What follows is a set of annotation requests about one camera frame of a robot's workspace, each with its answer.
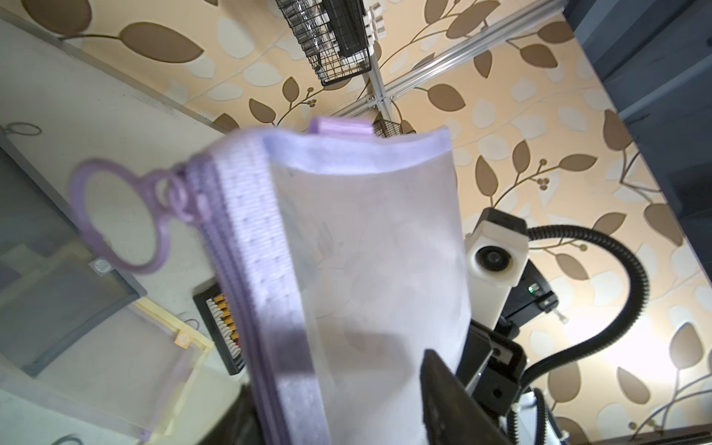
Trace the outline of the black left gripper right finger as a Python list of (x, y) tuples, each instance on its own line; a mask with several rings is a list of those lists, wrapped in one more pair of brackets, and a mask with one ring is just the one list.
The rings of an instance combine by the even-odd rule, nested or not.
[(435, 350), (420, 369), (423, 422), (429, 444), (506, 445), (511, 441), (465, 391)]

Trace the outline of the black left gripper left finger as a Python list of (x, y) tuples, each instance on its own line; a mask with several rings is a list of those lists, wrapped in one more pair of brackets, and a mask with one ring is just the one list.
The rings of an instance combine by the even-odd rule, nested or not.
[(261, 424), (250, 385), (241, 388), (230, 406), (199, 445), (261, 445)]

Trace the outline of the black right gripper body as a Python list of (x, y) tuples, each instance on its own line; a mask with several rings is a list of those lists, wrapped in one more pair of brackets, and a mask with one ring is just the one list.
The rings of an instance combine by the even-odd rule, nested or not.
[(558, 296), (532, 261), (524, 268), (494, 329), (470, 323), (456, 377), (487, 415), (505, 416), (520, 389), (527, 356), (515, 343), (521, 328), (558, 306)]

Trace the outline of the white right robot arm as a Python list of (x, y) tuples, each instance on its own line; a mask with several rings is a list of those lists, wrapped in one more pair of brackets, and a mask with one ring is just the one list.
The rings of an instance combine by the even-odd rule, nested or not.
[(528, 230), (553, 281), (565, 322), (545, 315), (520, 333), (525, 374), (543, 390), (573, 444), (670, 441), (711, 430), (711, 287), (678, 228), (667, 232), (668, 289), (652, 248), (629, 252), (607, 228)]

